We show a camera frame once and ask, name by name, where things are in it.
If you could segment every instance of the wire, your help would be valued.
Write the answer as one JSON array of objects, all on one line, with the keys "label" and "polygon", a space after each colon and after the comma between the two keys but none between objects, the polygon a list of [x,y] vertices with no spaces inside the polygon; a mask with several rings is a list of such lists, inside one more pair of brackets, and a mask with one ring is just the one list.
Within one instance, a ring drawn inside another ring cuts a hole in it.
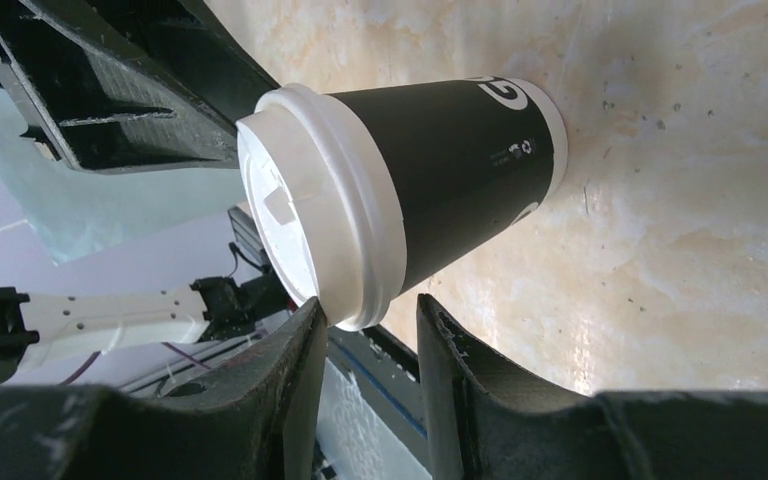
[{"label": "wire", "polygon": [[[217,347],[223,347],[224,346],[224,348],[222,348],[219,351],[213,351],[212,353],[209,353],[207,355],[207,357],[205,358],[205,360],[214,360],[214,359],[218,358],[221,361],[225,361],[225,360],[227,360],[230,357],[225,358],[225,357],[223,357],[223,355],[226,355],[226,354],[228,354],[228,352],[232,352],[235,349],[238,349],[241,346],[243,346],[243,345],[245,345],[247,343],[250,343],[250,340],[248,338],[246,338],[246,337],[239,337],[237,340],[238,341],[236,343],[234,343],[233,345],[225,345],[224,343],[218,345]],[[175,374],[176,373],[184,373],[187,370],[189,370],[190,368],[193,368],[193,367],[191,365],[187,365],[186,367],[177,368],[173,372],[172,369],[169,368],[169,364],[166,364],[166,376],[165,377],[161,377],[161,378],[158,378],[157,380],[149,381],[148,383],[146,383],[146,384],[144,384],[142,386],[139,386],[139,387],[136,387],[136,388],[133,388],[133,389],[129,390],[128,393],[134,393],[134,392],[137,392],[137,391],[142,390],[142,389],[151,388],[152,385],[155,385],[153,395],[155,397],[162,397],[163,395],[162,395],[161,392],[163,392],[163,388],[166,386],[166,382],[172,381],[172,383],[178,383],[175,380]]]},{"label": "wire", "polygon": [[260,273],[263,273],[263,267],[254,263],[252,260],[246,257],[243,254],[243,251],[240,250],[240,247],[238,247],[236,243],[234,242],[228,243],[228,248],[231,250],[231,255],[234,256],[234,271],[232,271],[227,278],[231,278],[234,276],[235,273],[237,273],[237,269],[240,267],[240,259],[246,262],[253,269],[257,270]]},{"label": "wire", "polygon": [[189,353],[181,350],[180,348],[176,347],[175,345],[172,345],[169,342],[162,342],[162,345],[164,347],[168,348],[169,350],[172,350],[173,352],[177,353],[178,355],[186,358],[187,360],[193,362],[194,365],[198,365],[199,367],[201,367],[201,368],[203,368],[205,370],[208,370],[208,371],[212,370],[209,366],[207,366],[207,364],[205,364],[201,360],[197,359],[196,357],[190,355]]},{"label": "wire", "polygon": [[98,359],[99,356],[101,356],[101,352],[93,352],[93,354],[90,355],[89,358],[86,359],[86,361],[84,361],[83,365],[78,367],[78,369],[75,370],[75,372],[72,373],[72,375],[69,375],[68,377],[66,377],[66,380],[63,380],[62,382],[60,382],[59,385],[71,385],[72,382],[77,380],[81,375],[84,374],[84,372],[86,372],[92,366],[93,363],[95,363],[96,359]]}]

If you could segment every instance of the marble surface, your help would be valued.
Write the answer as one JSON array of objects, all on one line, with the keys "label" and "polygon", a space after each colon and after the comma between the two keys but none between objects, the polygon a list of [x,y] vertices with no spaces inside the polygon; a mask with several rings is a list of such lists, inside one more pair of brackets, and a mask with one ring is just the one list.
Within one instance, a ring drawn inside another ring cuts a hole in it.
[{"label": "marble surface", "polygon": [[[559,190],[416,289],[505,355],[583,393],[768,389],[768,1],[208,3],[282,83],[498,74],[557,103]],[[414,308],[385,321],[409,345]]]}]

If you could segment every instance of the black coffee cup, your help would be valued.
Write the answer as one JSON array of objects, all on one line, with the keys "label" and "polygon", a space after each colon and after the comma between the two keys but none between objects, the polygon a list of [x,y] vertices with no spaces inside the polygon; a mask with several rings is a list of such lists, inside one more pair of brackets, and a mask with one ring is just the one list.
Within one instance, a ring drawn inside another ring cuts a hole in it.
[{"label": "black coffee cup", "polygon": [[566,169],[561,116],[522,80],[290,85],[256,112],[240,158],[267,253],[296,302],[318,295],[349,330],[534,211]]}]

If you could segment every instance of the blue stripe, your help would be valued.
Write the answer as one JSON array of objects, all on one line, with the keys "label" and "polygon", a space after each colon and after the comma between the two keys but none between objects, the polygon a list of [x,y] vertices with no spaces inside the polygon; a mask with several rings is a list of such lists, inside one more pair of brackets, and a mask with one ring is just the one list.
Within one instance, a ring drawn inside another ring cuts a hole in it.
[{"label": "blue stripe", "polygon": [[352,366],[360,372],[361,375],[366,377],[367,380],[369,380],[369,383],[372,384],[373,387],[380,393],[388,402],[390,402],[393,407],[398,410],[399,413],[402,414],[403,417],[405,417],[405,420],[410,424],[411,427],[413,427],[414,430],[418,434],[422,436],[422,438],[428,440],[428,432],[425,430],[425,427],[422,426],[422,424],[419,423],[413,416],[410,414],[407,408],[405,408],[404,405],[402,405],[398,400],[396,400],[396,397],[394,397],[390,392],[387,391],[387,389],[384,387],[384,385],[381,384],[381,382],[378,381],[377,378],[375,378],[372,373],[366,369],[366,367],[363,366],[363,364],[358,361],[357,358],[354,357],[354,355],[351,354],[345,347],[340,345],[337,342],[331,342],[332,345],[337,347],[340,352],[346,356],[346,358],[349,359],[349,362],[351,362]]}]

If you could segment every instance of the white plastic lid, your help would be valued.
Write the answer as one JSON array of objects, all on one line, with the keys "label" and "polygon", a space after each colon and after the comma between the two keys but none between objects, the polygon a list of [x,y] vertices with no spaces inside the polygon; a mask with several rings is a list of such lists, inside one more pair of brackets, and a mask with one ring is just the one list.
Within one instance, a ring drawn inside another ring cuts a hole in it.
[{"label": "white plastic lid", "polygon": [[252,216],[293,301],[319,296],[346,330],[380,322],[407,250],[395,187],[363,123],[336,99],[290,85],[237,125]]}]

